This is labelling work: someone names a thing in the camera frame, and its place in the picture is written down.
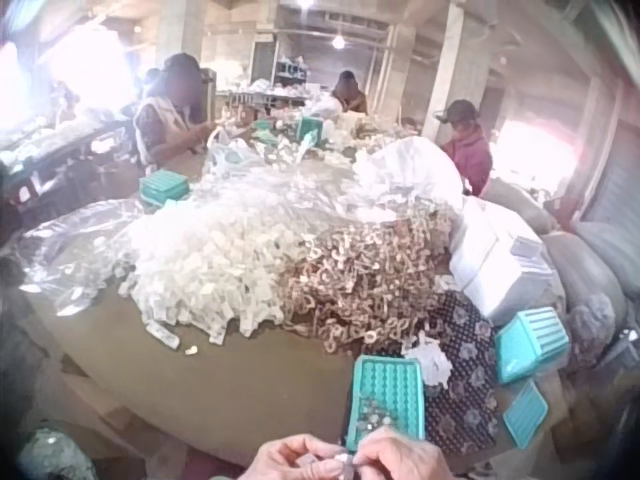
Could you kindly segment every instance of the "pile of brown items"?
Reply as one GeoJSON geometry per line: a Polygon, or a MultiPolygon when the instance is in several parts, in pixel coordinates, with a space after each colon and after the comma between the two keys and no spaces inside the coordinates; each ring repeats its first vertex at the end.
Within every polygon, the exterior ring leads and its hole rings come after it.
{"type": "Polygon", "coordinates": [[[324,340],[325,350],[381,347],[411,338],[442,293],[452,212],[432,204],[402,220],[333,230],[309,243],[284,282],[283,327],[324,340]]]}

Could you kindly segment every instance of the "finger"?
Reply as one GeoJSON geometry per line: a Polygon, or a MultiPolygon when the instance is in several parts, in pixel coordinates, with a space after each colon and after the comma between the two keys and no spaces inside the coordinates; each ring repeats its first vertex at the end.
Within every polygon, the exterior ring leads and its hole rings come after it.
{"type": "Polygon", "coordinates": [[[288,480],[335,480],[343,472],[344,463],[332,458],[291,469],[286,476],[288,480]]]}
{"type": "Polygon", "coordinates": [[[358,452],[353,457],[353,464],[371,465],[379,462],[387,467],[397,461],[400,448],[402,444],[396,438],[380,438],[366,444],[360,442],[358,452]]]}
{"type": "Polygon", "coordinates": [[[400,435],[396,430],[394,430],[391,427],[382,427],[382,428],[378,428],[377,430],[374,430],[369,435],[364,437],[360,441],[360,444],[358,445],[358,448],[360,448],[362,445],[366,445],[367,443],[371,443],[371,442],[376,442],[376,441],[381,440],[383,438],[398,438],[398,439],[402,439],[404,437],[402,437],[402,435],[400,435]]]}
{"type": "Polygon", "coordinates": [[[280,452],[285,456],[289,456],[293,453],[295,456],[294,460],[305,453],[312,453],[313,455],[321,458],[331,458],[346,451],[338,445],[323,442],[322,440],[308,434],[285,438],[281,441],[280,445],[280,452]]]}
{"type": "Polygon", "coordinates": [[[365,465],[358,469],[361,480],[385,480],[384,475],[375,467],[365,465]]]}

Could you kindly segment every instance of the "white apron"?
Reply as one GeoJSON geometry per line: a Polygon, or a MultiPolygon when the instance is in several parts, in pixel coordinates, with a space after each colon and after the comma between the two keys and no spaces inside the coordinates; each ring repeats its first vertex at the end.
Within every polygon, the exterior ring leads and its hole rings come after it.
{"type": "MultiPolygon", "coordinates": [[[[182,119],[180,114],[176,111],[173,104],[164,97],[149,97],[145,98],[140,106],[138,107],[138,113],[133,119],[134,125],[137,125],[138,116],[144,107],[147,105],[151,105],[156,112],[158,112],[158,116],[164,125],[164,135],[166,142],[174,141],[181,133],[192,130],[196,124],[191,123],[189,120],[189,108],[185,108],[185,120],[182,119]]],[[[142,135],[140,131],[136,128],[136,143],[138,145],[138,151],[140,152],[140,161],[143,165],[149,165],[151,168],[147,168],[147,174],[156,169],[154,165],[154,161],[151,158],[151,155],[147,151],[147,148],[142,139],[142,135]]],[[[190,151],[185,152],[181,156],[192,156],[193,154],[190,151]]]]}

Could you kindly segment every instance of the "red shirt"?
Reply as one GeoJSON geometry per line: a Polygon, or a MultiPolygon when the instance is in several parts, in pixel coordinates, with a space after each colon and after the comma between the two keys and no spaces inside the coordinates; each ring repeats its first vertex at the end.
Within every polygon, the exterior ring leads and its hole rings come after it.
{"type": "Polygon", "coordinates": [[[478,197],[489,181],[493,167],[493,158],[489,150],[489,142],[480,126],[463,140],[453,139],[442,146],[449,158],[453,160],[460,175],[471,185],[472,195],[478,197]]]}

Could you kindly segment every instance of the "person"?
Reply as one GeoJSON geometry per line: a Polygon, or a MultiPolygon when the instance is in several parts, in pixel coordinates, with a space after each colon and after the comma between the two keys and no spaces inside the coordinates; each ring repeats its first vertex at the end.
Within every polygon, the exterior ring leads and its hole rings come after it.
{"type": "Polygon", "coordinates": [[[150,68],[147,70],[147,73],[144,75],[144,79],[142,80],[142,86],[140,88],[139,99],[143,100],[147,98],[147,94],[149,90],[153,88],[156,82],[162,76],[162,71],[159,68],[150,68]]]}
{"type": "Polygon", "coordinates": [[[436,118],[451,124],[453,138],[442,149],[469,182],[471,195],[480,196],[489,181],[493,159],[489,142],[478,123],[476,107],[469,100],[455,100],[444,115],[436,118]]]}
{"type": "Polygon", "coordinates": [[[358,88],[353,72],[346,70],[340,74],[332,95],[340,101],[343,111],[368,113],[367,96],[358,88]]]}
{"type": "MultiPolygon", "coordinates": [[[[325,443],[311,435],[296,435],[264,444],[251,466],[238,480],[335,480],[345,465],[334,457],[342,447],[325,443]],[[296,461],[306,454],[318,461],[296,461]]],[[[353,458],[362,480],[453,480],[442,451],[428,443],[411,440],[389,427],[367,435],[353,458]]]]}
{"type": "Polygon", "coordinates": [[[204,122],[202,88],[194,57],[179,53],[167,59],[133,120],[143,165],[163,166],[204,147],[214,125],[204,122]]]}
{"type": "Polygon", "coordinates": [[[76,105],[80,101],[80,97],[73,93],[69,87],[64,84],[60,84],[61,98],[60,98],[60,110],[56,116],[56,127],[59,127],[64,122],[70,122],[76,119],[76,105]]]}

